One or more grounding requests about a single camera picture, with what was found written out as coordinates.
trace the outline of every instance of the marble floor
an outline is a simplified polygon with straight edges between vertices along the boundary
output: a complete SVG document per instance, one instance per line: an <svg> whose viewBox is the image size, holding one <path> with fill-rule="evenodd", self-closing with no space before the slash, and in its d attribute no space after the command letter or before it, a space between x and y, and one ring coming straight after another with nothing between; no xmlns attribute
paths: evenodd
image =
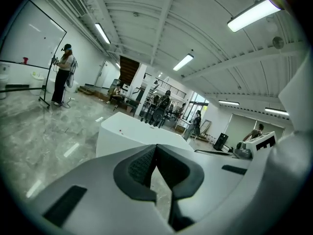
<svg viewBox="0 0 313 235"><path fill-rule="evenodd" d="M96 142L103 117L109 118L113 105L93 96L66 92L65 102L72 97L70 109L46 105L30 91L10 92L0 100L0 166L13 191L25 202L50 183L81 163L95 158ZM47 93L50 102L52 94ZM194 149L212 150L208 143L190 140ZM65 153L76 147L75 152ZM157 209L167 219L171 191L159 171L152 176L151 189L157 192Z"/></svg>

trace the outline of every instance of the red object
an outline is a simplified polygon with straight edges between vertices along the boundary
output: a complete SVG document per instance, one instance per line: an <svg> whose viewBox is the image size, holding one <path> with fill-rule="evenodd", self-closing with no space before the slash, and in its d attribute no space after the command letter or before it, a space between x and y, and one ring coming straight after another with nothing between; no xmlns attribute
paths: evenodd
<svg viewBox="0 0 313 235"><path fill-rule="evenodd" d="M23 63L24 63L25 65L27 65L28 57L23 57L23 59L24 59L24 62L23 62Z"/></svg>

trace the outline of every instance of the ceiling light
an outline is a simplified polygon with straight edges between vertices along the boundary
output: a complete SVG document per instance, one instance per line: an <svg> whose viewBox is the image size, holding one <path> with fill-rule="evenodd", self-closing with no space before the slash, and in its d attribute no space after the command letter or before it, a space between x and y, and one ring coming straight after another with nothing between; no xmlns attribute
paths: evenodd
<svg viewBox="0 0 313 235"><path fill-rule="evenodd" d="M97 29L99 30L101 36L103 37L104 41L106 41L107 44L110 44L111 42L109 41L108 37L106 36L106 34L104 33L103 28L101 27L101 25L99 23L95 23L95 26L97 27Z"/></svg>
<svg viewBox="0 0 313 235"><path fill-rule="evenodd" d="M282 111L282 110L276 110L276 109L272 109L272 108L265 108L265 111L266 112L278 113L278 114L289 116L288 112Z"/></svg>
<svg viewBox="0 0 313 235"><path fill-rule="evenodd" d="M277 11L280 11L280 9L272 4L270 0L263 0L262 2L254 4L246 11L230 20L227 25L233 32L236 32Z"/></svg>
<svg viewBox="0 0 313 235"><path fill-rule="evenodd" d="M194 58L193 55L187 54L183 60L181 60L174 68L173 70L178 71L181 67L183 67L185 64L190 62Z"/></svg>
<svg viewBox="0 0 313 235"><path fill-rule="evenodd" d="M219 100L219 103L221 103L221 104L233 104L233 105L239 105L239 103L237 103L237 102L222 101L222 100Z"/></svg>

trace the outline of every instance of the black cap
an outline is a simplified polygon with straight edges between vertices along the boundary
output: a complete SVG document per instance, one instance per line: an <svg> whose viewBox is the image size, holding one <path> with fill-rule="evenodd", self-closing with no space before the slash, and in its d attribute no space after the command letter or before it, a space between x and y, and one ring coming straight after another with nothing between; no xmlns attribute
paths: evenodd
<svg viewBox="0 0 313 235"><path fill-rule="evenodd" d="M69 49L69 48L72 48L72 45L66 44L66 45L64 46L64 50Z"/></svg>

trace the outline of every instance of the railing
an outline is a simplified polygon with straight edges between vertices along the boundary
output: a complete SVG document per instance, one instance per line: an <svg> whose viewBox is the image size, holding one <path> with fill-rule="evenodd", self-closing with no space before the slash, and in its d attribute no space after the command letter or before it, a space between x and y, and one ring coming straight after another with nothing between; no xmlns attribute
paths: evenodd
<svg viewBox="0 0 313 235"><path fill-rule="evenodd" d="M144 80L146 80L147 82L150 81L151 79L151 75L148 73L145 73L145 78ZM182 92L181 90L173 87L172 85L165 83L164 81L155 78L155 80L153 81L155 83L155 81L157 81L157 84L159 84L159 87L164 88L165 90L170 90L172 93L176 94L177 96L180 96L181 98L185 98L186 93Z"/></svg>

